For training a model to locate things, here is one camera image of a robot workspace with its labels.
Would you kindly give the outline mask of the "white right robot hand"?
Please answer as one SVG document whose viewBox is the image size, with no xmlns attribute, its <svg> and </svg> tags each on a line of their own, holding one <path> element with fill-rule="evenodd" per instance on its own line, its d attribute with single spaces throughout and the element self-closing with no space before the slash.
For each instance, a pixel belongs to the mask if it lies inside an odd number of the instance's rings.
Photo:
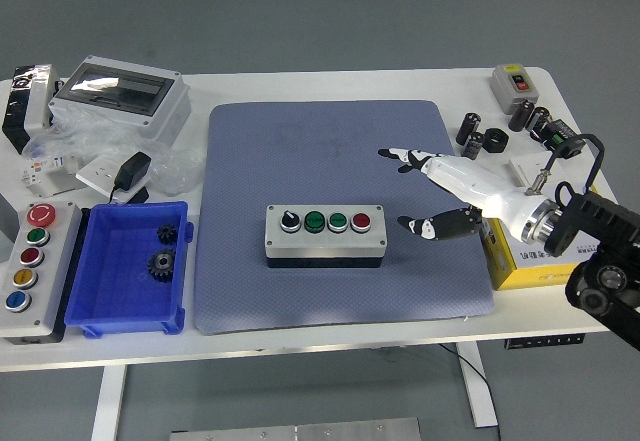
<svg viewBox="0 0 640 441">
<path fill-rule="evenodd" d="M 398 218 L 401 226 L 427 240 L 454 239 L 471 234 L 475 224 L 472 211 L 476 209 L 484 218 L 500 220 L 515 239 L 531 243 L 534 217 L 549 209 L 544 196 L 527 195 L 523 188 L 466 157 L 398 148 L 383 148 L 378 154 L 401 161 L 404 165 L 399 171 L 402 173 L 421 172 L 470 206 L 425 219 Z"/>
</svg>

